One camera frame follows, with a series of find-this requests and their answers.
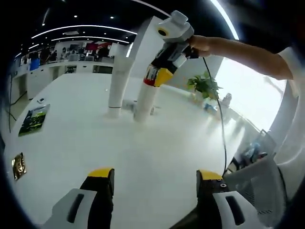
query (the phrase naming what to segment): white table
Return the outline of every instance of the white table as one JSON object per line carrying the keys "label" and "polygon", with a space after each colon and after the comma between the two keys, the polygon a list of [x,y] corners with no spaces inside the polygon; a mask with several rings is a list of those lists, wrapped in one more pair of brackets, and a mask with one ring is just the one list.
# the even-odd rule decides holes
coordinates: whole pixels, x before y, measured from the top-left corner
{"label": "white table", "polygon": [[[185,91],[161,87],[153,116],[135,123],[129,111],[105,117],[110,74],[65,74],[41,91],[12,130],[4,156],[16,198],[35,224],[43,224],[53,205],[88,173],[115,168],[112,228],[166,229],[197,203],[196,170],[224,169],[220,121],[190,103]],[[141,79],[129,80],[124,98],[137,99]],[[29,109],[51,104],[41,132],[18,137]],[[228,162],[242,131],[225,126]],[[27,174],[13,179],[11,160],[24,153]]]}

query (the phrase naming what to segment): window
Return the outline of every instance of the window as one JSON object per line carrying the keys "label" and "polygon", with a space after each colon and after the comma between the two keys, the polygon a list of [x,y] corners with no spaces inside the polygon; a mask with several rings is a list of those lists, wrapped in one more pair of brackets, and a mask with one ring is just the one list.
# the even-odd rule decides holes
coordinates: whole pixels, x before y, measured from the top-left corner
{"label": "window", "polygon": [[278,81],[227,58],[215,79],[223,88],[219,90],[221,99],[231,93],[233,110],[258,129],[269,130],[280,107],[286,80]]}

